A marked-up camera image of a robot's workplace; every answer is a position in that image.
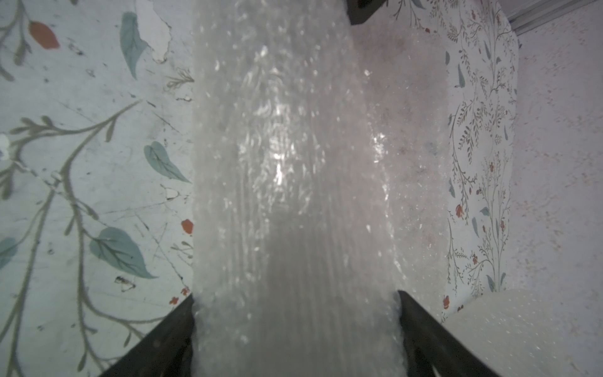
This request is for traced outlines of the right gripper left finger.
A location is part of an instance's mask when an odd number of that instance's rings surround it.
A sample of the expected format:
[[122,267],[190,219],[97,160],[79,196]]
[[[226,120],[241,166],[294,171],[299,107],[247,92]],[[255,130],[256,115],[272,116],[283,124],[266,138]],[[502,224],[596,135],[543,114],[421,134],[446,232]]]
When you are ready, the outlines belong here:
[[189,296],[102,377],[191,377],[193,297]]

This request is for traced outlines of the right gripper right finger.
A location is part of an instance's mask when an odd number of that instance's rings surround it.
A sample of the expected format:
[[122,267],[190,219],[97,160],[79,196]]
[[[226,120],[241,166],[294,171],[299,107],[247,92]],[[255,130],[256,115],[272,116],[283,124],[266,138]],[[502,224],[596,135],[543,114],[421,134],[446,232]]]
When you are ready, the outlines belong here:
[[399,291],[400,326],[404,333],[409,376],[496,376],[408,292]]

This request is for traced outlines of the clear bubble wrap sheet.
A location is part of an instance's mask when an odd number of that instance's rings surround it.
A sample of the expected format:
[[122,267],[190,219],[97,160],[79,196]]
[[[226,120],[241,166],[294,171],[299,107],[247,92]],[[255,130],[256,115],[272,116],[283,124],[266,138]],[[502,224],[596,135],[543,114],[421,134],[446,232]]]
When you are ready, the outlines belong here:
[[490,293],[444,326],[501,376],[602,374],[602,296],[593,290]]
[[342,1],[197,1],[196,376],[405,376],[446,280],[444,39]]

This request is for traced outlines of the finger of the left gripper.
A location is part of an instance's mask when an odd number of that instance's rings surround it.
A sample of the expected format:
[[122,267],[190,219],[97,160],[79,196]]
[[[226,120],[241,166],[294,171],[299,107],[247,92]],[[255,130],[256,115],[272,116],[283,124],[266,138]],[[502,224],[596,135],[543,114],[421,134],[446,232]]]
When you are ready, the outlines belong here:
[[386,3],[387,0],[346,0],[351,25],[362,25]]

